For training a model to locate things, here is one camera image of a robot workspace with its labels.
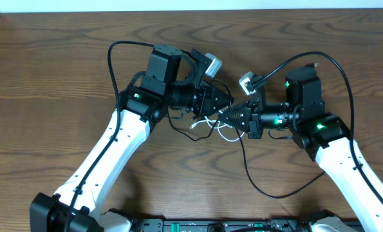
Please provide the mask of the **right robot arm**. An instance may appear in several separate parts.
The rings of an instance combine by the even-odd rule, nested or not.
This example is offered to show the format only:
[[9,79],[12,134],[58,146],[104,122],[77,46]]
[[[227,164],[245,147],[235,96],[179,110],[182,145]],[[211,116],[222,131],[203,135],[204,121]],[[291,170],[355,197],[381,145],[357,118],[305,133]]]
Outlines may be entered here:
[[260,139],[265,129],[288,128],[294,142],[334,181],[365,231],[383,231],[383,183],[364,159],[351,130],[325,110],[321,80],[311,67],[285,76],[286,102],[266,103],[261,78],[239,80],[251,100],[220,115],[220,121]]

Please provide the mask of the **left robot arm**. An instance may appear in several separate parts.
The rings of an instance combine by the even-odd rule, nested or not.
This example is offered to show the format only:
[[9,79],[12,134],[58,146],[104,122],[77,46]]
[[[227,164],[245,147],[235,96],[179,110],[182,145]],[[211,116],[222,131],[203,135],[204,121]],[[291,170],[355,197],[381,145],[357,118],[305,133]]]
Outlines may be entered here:
[[213,85],[222,62],[197,50],[154,44],[146,70],[116,91],[111,120],[84,162],[52,196],[38,194],[30,205],[32,231],[129,231],[133,221],[102,208],[117,177],[169,110],[209,117],[232,104]]

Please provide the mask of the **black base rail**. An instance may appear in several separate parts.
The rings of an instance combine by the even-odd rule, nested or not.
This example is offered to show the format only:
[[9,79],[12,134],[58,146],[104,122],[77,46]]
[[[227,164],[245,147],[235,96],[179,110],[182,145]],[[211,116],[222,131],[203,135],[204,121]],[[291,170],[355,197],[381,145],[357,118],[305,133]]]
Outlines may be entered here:
[[323,210],[312,216],[308,221],[272,217],[258,221],[244,220],[168,220],[163,217],[134,218],[127,213],[110,209],[128,221],[128,232],[231,232],[250,228],[255,232],[282,231],[306,232],[313,231],[312,226],[322,224],[322,231],[359,231],[364,229],[357,221],[341,221],[331,211]]

